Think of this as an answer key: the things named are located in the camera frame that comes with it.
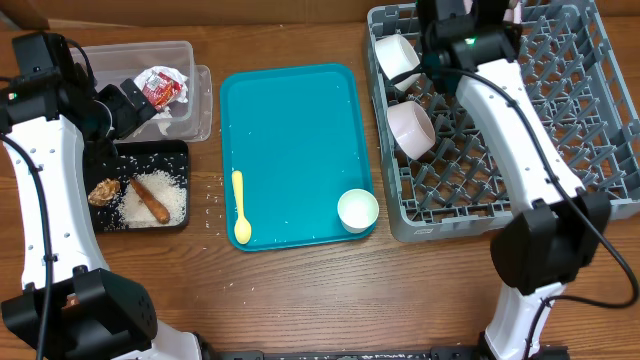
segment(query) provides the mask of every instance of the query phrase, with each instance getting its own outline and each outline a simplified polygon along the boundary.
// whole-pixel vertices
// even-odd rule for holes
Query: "wooden table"
[[[606,21],[636,99],[640,43],[631,34],[640,31],[639,24],[635,18]],[[477,341],[493,317],[500,288],[489,255],[491,235],[431,244],[403,244],[391,236],[362,58],[364,32],[363,23],[64,32],[83,45],[188,40],[196,62],[211,69],[216,92],[231,74],[254,69],[338,62],[356,76],[381,205],[373,235],[364,241],[287,251],[236,250],[225,235],[216,98],[211,138],[190,145],[190,225],[181,232],[98,236],[112,271],[144,285],[160,319],[177,329],[199,332],[219,350],[428,349]],[[10,45],[15,35],[0,34],[2,75],[18,71]],[[5,152],[0,153],[0,299],[8,299],[21,292],[24,241],[13,171]],[[614,223],[607,232],[637,271],[639,234],[637,219]],[[600,249],[569,293],[617,301],[626,299],[630,290],[618,266]],[[605,311],[560,303],[543,341],[568,345],[576,359],[611,354],[637,359],[639,336],[640,307]],[[33,357],[33,350],[0,326],[0,358]]]

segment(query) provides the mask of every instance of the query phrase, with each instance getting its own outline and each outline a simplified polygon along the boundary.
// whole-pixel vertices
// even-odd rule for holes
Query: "teal tray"
[[[353,73],[340,64],[239,73],[220,90],[227,234],[243,251],[361,239],[340,223],[338,200],[351,189],[373,193]],[[246,245],[231,173],[244,176]]]

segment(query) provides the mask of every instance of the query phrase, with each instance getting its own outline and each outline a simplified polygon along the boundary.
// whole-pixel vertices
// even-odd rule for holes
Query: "white cup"
[[[420,65],[418,54],[402,35],[396,34],[376,41],[375,53],[382,71],[389,80]],[[405,92],[419,78],[420,74],[411,75],[395,86],[398,90]]]
[[[416,160],[436,143],[436,131],[429,115],[413,101],[394,105],[387,110],[389,128],[402,151]]]
[[[342,226],[352,234],[367,230],[378,220],[379,214],[378,200],[366,190],[349,190],[338,200],[338,216]]]

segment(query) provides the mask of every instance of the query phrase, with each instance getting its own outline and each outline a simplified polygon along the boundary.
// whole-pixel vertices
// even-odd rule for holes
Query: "dish rack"
[[[365,40],[382,175],[394,237],[418,242],[474,236],[513,218],[504,180],[473,119],[424,75],[400,93],[383,77],[373,46],[400,34],[421,54],[415,4],[373,8]],[[525,0],[519,62],[527,93],[560,155],[588,191],[611,199],[612,219],[640,212],[640,121],[594,0]],[[437,142],[408,158],[387,122],[389,106],[421,104]]]

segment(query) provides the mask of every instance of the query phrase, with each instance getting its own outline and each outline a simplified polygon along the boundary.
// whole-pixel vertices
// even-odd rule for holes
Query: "food scrap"
[[[179,177],[172,176],[162,170],[156,170],[151,174],[136,175],[135,180],[142,184],[167,209],[169,222],[159,224],[156,216],[151,213],[133,185],[129,183],[123,190],[117,206],[123,225],[132,228],[147,228],[175,226],[184,221],[187,210],[187,190],[180,187]]]
[[[89,194],[89,204],[93,206],[106,206],[120,192],[120,182],[118,180],[106,179],[96,186]]]
[[[180,71],[166,66],[154,66],[143,71],[133,82],[142,90],[142,93],[149,99],[158,111],[156,118],[170,118],[170,103],[177,101],[186,103],[188,77],[182,75]]]
[[[140,184],[136,179],[131,178],[129,181],[131,183],[131,186],[133,187],[133,190],[135,190],[136,194],[140,196],[140,199],[142,199],[142,202],[144,202],[144,204],[147,206],[149,211],[151,211],[151,214],[156,218],[156,220],[158,220],[160,224],[169,223],[169,220],[171,219],[169,210],[167,210],[167,208],[162,205],[162,203],[156,200],[156,198],[153,197],[153,194],[151,194],[149,190],[144,187],[144,185]]]

